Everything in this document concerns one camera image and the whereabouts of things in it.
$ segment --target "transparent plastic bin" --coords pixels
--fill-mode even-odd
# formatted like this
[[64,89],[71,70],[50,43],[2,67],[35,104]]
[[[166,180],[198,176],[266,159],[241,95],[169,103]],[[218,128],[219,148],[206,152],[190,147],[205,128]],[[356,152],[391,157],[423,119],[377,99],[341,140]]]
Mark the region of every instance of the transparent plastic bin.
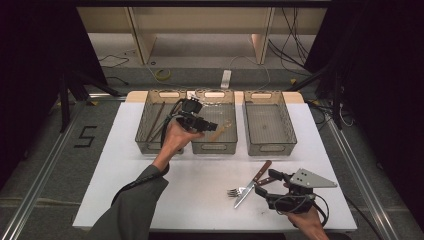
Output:
[[243,113],[250,156],[291,154],[297,139],[281,91],[245,91]]
[[231,90],[197,90],[203,104],[198,116],[218,124],[216,131],[206,131],[205,137],[192,140],[194,154],[235,154],[237,122],[234,92]]
[[186,96],[187,93],[184,90],[150,90],[148,92],[135,137],[141,153],[159,153],[162,124],[175,103]]

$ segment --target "floor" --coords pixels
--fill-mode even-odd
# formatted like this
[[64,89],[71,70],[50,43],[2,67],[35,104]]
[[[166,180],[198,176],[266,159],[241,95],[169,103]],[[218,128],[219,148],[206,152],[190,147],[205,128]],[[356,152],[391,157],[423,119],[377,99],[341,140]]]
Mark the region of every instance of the floor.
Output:
[[[272,36],[278,48],[287,36]],[[223,70],[232,71],[230,88],[287,89],[292,81],[302,81],[308,73],[295,64],[284,63],[270,49],[264,65],[254,61],[248,35],[160,35],[147,65],[140,65],[130,35],[92,34],[93,46],[103,66],[109,86],[122,93],[151,88],[210,87],[219,88]],[[309,49],[314,36],[302,36]],[[301,62],[296,44],[291,41],[285,52]],[[152,72],[169,69],[171,78],[156,81]],[[300,92],[305,100],[315,100],[317,83]],[[14,171],[0,192],[0,232],[16,219],[14,239],[83,239],[85,232],[72,227],[79,205],[96,168],[114,116],[125,98],[110,98],[87,86],[89,102],[71,101],[72,128],[63,134],[60,104],[49,116],[28,149],[26,160]],[[329,106],[325,99],[320,105]],[[403,204],[400,196],[378,165],[361,123],[346,116],[338,130],[322,108],[311,113],[349,203],[358,230],[346,233],[351,239],[378,239],[372,227],[384,239],[424,239],[424,234]],[[344,113],[350,113],[348,106]],[[92,142],[80,134],[94,136]],[[23,209],[26,201],[29,207]],[[300,233],[287,233],[287,239],[305,239]]]

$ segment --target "knife handle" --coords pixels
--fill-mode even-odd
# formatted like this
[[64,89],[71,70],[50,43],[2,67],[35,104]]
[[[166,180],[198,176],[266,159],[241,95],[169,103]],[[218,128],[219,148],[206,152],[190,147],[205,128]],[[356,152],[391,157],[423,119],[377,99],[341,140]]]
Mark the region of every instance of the knife handle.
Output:
[[275,178],[273,178],[273,177],[267,177],[267,178],[264,178],[264,179],[262,179],[262,180],[257,181],[257,182],[256,182],[256,185],[258,185],[258,186],[263,186],[263,185],[265,185],[265,184],[268,184],[268,183],[274,182],[275,180],[277,180],[277,179],[275,179]]
[[262,166],[262,168],[259,170],[259,172],[253,178],[254,182],[257,182],[259,180],[259,178],[262,177],[262,175],[269,168],[269,166],[271,166],[271,163],[272,163],[271,160],[266,160],[265,164]]

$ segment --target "utensil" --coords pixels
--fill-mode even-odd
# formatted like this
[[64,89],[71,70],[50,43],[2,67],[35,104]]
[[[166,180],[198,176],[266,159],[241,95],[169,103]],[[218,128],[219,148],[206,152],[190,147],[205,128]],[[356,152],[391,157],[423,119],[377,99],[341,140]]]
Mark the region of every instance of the utensil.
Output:
[[265,171],[271,166],[272,161],[266,160],[265,164],[259,170],[259,172],[253,177],[253,179],[247,184],[246,188],[242,191],[240,196],[237,197],[236,202],[234,203],[234,208],[237,208],[240,203],[246,198],[247,194],[252,190],[255,183],[259,180],[259,178],[265,173]]
[[[272,177],[267,177],[265,179],[262,179],[260,181],[257,181],[255,185],[257,185],[257,186],[263,186],[263,185],[268,184],[270,182],[273,182],[275,180],[277,180],[277,179],[272,178]],[[240,196],[240,194],[243,192],[244,189],[246,189],[246,188],[245,187],[239,187],[239,188],[234,188],[234,189],[231,189],[231,190],[227,190],[227,196],[228,197],[238,197],[238,196]]]

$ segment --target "gray floor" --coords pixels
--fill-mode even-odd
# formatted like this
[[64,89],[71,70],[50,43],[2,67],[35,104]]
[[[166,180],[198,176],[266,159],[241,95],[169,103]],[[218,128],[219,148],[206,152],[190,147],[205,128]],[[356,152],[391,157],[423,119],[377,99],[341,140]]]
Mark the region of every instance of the gray floor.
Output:
[[[172,77],[166,82],[159,83],[153,79],[149,69],[138,63],[138,59],[132,50],[131,39],[128,40],[128,36],[106,38],[97,35],[91,37],[99,58],[108,54],[118,54],[120,57],[129,58],[128,62],[119,67],[104,67],[105,75],[109,77],[110,87],[123,93],[151,88],[195,88],[197,86],[219,88],[223,69],[228,68],[233,71],[230,87],[235,90],[259,89],[265,84],[266,86],[262,89],[284,90],[290,87],[291,79],[301,81],[305,78],[283,69],[280,60],[273,56],[271,52],[268,52],[266,63],[263,66],[257,66],[248,61],[245,56],[254,59],[254,51],[247,35],[190,35],[184,37],[164,35],[158,38],[151,61],[147,65],[153,71],[161,68],[171,70]],[[275,38],[275,41],[282,45],[281,39]],[[99,41],[99,39],[108,39],[109,41]],[[303,39],[305,39],[305,45],[310,47],[313,38],[304,37]],[[173,42],[174,48],[169,45],[169,42]],[[291,51],[292,56],[297,56],[293,49],[293,45],[291,45],[287,50]],[[102,65],[113,66],[120,62],[118,59],[114,59],[101,63]],[[293,65],[286,64],[285,66],[295,71],[299,70]],[[112,77],[119,77],[128,82],[129,85],[125,85],[119,79]],[[305,100],[315,99],[316,85],[317,83],[314,83],[301,90]],[[93,94],[102,93],[93,87],[87,86],[87,89]],[[97,98],[90,104],[77,103],[83,105],[82,111],[78,115],[74,128],[70,132],[63,151],[49,175],[34,209],[20,232],[19,239],[84,238],[85,232],[73,228],[72,222],[78,212],[121,101],[122,99]],[[316,122],[322,120],[321,112],[316,109],[311,109],[311,112]],[[76,145],[88,143],[87,139],[79,139],[84,126],[96,126],[94,129],[86,130],[86,135],[95,138],[91,147],[75,148]],[[0,192],[0,232],[6,229],[7,224],[42,169],[44,162],[48,159],[51,149],[59,138],[60,127],[60,107],[55,105],[33,145],[28,149],[28,158],[19,164]],[[346,158],[338,146],[334,133],[330,129],[331,124],[317,124],[317,128],[343,192],[374,225],[377,225],[369,206],[364,201],[361,190],[355,182]],[[424,239],[423,232],[403,204],[384,171],[377,167],[376,159],[372,150],[368,147],[360,123],[351,127],[345,125],[342,132],[371,183],[378,200],[388,214],[399,239]],[[351,207],[351,210],[357,222],[358,230],[347,233],[347,235],[352,239],[377,239],[358,211],[353,207]],[[286,236],[288,239],[305,239],[300,233],[288,233]]]

